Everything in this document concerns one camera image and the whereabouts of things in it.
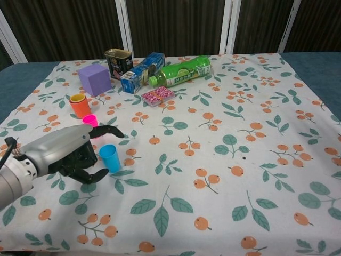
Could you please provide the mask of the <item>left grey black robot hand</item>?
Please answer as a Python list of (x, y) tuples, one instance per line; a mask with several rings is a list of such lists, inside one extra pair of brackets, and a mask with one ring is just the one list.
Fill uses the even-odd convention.
[(111, 125), (65, 127), (21, 147), (15, 159), (23, 163), (31, 161), (39, 177), (60, 172), (82, 184), (97, 183), (109, 170), (103, 168), (94, 174), (86, 171), (98, 161), (91, 139), (108, 133), (118, 138), (124, 137), (121, 130)]

